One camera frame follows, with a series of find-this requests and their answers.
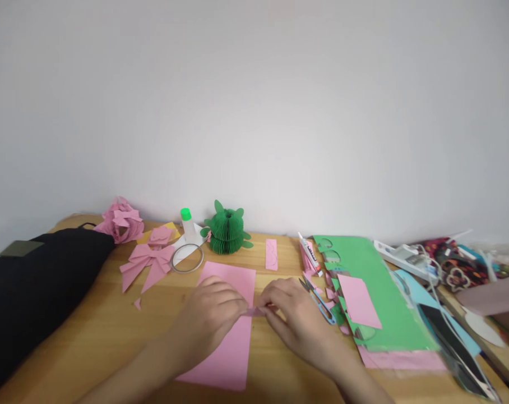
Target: glue stick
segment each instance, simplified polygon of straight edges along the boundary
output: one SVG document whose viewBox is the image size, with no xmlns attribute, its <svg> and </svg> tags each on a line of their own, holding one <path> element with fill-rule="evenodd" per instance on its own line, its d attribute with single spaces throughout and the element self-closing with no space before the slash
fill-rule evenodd
<svg viewBox="0 0 509 404">
<path fill-rule="evenodd" d="M 186 243 L 194 243 L 197 240 L 197 231 L 195 230 L 195 223 L 191 218 L 191 211 L 188 208 L 180 210 L 182 216 L 182 226 L 184 236 L 186 237 Z"/>
</svg>

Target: green cardstock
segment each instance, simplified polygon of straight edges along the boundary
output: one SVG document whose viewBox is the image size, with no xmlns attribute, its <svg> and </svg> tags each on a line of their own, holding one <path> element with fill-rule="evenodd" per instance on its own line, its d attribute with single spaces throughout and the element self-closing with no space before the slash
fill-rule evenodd
<svg viewBox="0 0 509 404">
<path fill-rule="evenodd" d="M 326 263 L 326 269 L 345 269 L 352 277 L 363 279 L 367 286 L 382 323 L 381 330 L 353 323 L 346 312 L 346 302 L 340 298 L 357 345 L 365 345 L 374 352 L 438 350 L 417 312 L 408 307 L 372 241 L 330 236 L 314 236 L 314 241 L 321 253 L 332 251 L 331 257 L 336 253 L 340 258 L 340 262 Z"/>
</svg>

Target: pink paper sheet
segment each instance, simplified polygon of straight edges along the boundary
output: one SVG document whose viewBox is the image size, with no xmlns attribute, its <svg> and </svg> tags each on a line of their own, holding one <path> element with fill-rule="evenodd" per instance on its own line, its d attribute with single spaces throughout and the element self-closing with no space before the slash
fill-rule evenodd
<svg viewBox="0 0 509 404">
<path fill-rule="evenodd" d="M 369 369 L 447 370 L 436 351 L 370 352 L 361 345 L 357 349 Z"/>
<path fill-rule="evenodd" d="M 361 278 L 337 275 L 350 319 L 357 324 L 382 329 L 376 309 Z"/>
<path fill-rule="evenodd" d="M 266 269 L 277 270 L 277 240 L 274 238 L 266 239 Z"/>
<path fill-rule="evenodd" d="M 198 283 L 216 275 L 234 286 L 253 305 L 256 271 L 231 265 L 206 262 Z M 202 363 L 179 376 L 176 380 L 243 391 L 247 386 L 247 364 L 251 343 L 252 318 L 241 316 L 215 352 Z"/>
</svg>

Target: black fabric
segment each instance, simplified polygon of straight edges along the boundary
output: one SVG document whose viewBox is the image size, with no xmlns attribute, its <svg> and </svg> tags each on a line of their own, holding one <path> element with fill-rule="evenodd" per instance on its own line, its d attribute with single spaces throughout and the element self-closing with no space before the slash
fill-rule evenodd
<svg viewBox="0 0 509 404">
<path fill-rule="evenodd" d="M 114 249 L 112 236 L 77 228 L 33 239 L 20 258 L 0 258 L 0 386 L 79 305 Z"/>
</svg>

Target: white cable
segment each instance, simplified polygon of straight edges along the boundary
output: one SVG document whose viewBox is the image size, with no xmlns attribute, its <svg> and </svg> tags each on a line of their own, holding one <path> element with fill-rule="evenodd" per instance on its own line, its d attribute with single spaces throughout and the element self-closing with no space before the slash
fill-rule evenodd
<svg viewBox="0 0 509 404">
<path fill-rule="evenodd" d="M 438 261 L 430 258 L 430 256 L 427 254 L 427 252 L 424 250 L 424 247 L 421 245 L 421 244 L 417 244 L 422 250 L 423 250 L 423 254 L 427 257 L 429 263 L 434 263 L 436 266 L 437 266 L 437 277 L 438 277 L 438 283 L 441 281 L 441 277 L 439 276 L 439 273 L 442 272 L 443 270 L 441 269 L 441 265 L 438 263 Z M 490 382 L 488 381 L 488 378 L 486 377 L 486 375 L 484 374 L 483 370 L 481 369 L 481 367 L 479 366 L 479 364 L 477 363 L 477 361 L 475 360 L 475 358 L 473 357 L 473 355 L 469 352 L 468 350 L 468 347 L 466 347 L 466 344 L 464 343 L 464 341 L 462 341 L 462 339 L 460 338 L 460 336 L 458 335 L 458 333 L 453 329 L 452 325 L 449 323 L 448 319 L 447 319 L 447 313 L 445 313 L 445 311 L 443 310 L 442 306 L 441 306 L 441 303 L 439 301 L 439 298 L 438 298 L 438 293 L 436 292 L 436 289 L 434 289 L 434 284 L 432 283 L 432 279 L 431 277 L 428 277 L 428 282 L 430 282 L 430 287 L 432 288 L 432 293 L 434 294 L 434 298 L 436 299 L 436 302 L 438 304 L 438 307 L 439 307 L 439 311 L 441 313 L 441 317 L 444 319 L 445 323 L 447 324 L 447 326 L 449 327 L 449 329 L 452 331 L 452 333 L 455 335 L 455 337 L 458 339 L 458 341 L 460 341 L 460 343 L 462 344 L 462 346 L 468 351 L 468 354 L 469 356 L 473 359 L 473 361 L 475 362 L 475 366 L 477 367 L 477 369 L 479 369 L 479 372 L 481 374 L 481 376 L 483 377 L 484 381 L 486 382 L 488 388 L 490 389 L 490 391 L 492 392 L 492 395 L 494 396 L 494 401 L 497 403 L 497 404 L 501 404 L 501 400 L 499 399 L 499 396 L 497 395 L 497 392 L 494 390 L 494 388 L 492 387 L 492 385 L 490 384 Z"/>
</svg>

